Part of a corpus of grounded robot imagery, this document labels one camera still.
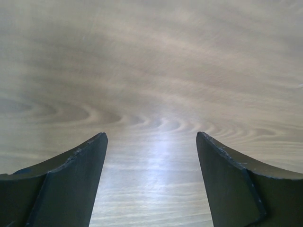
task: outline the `black plastic part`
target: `black plastic part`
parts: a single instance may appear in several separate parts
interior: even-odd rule
[[[303,174],[196,138],[214,227],[303,227]]]
[[[106,149],[100,133],[45,162],[0,175],[0,227],[88,227]]]

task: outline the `wooden surface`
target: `wooden surface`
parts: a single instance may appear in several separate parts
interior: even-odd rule
[[[106,132],[92,227],[211,227],[198,131],[303,173],[300,1],[0,2],[0,171]]]

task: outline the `wood grain pattern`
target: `wood grain pattern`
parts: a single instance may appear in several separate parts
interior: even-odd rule
[[[0,171],[106,132],[92,227],[211,227],[197,131],[303,173],[300,1],[0,2]]]

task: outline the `table top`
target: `table top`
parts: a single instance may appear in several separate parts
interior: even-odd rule
[[[303,173],[303,4],[11,0],[0,171],[109,138],[92,227],[211,227],[196,133]]]

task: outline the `wooden floor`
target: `wooden floor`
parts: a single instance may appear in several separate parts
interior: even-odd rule
[[[303,173],[299,0],[0,0],[0,172],[109,138],[91,227],[211,227],[206,131]]]

